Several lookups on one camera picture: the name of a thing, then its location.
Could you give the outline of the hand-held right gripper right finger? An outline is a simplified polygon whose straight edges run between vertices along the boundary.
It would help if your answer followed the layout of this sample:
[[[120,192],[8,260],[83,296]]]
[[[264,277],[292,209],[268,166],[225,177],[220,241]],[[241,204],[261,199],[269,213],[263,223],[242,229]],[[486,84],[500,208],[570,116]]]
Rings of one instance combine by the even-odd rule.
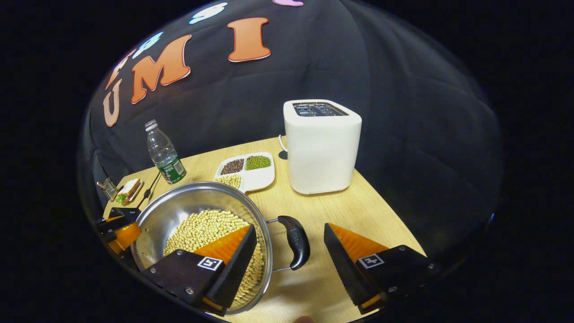
[[[389,248],[333,223],[324,243],[360,314],[392,306],[439,276],[439,262],[406,246]]]

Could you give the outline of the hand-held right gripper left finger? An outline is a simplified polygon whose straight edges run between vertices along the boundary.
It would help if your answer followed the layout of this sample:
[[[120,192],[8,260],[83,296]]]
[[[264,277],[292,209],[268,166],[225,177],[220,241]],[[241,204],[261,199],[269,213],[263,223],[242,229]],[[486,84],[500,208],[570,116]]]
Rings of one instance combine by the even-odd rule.
[[[195,252],[177,249],[142,274],[185,305],[224,316],[234,302],[256,244],[256,229],[250,224]]]

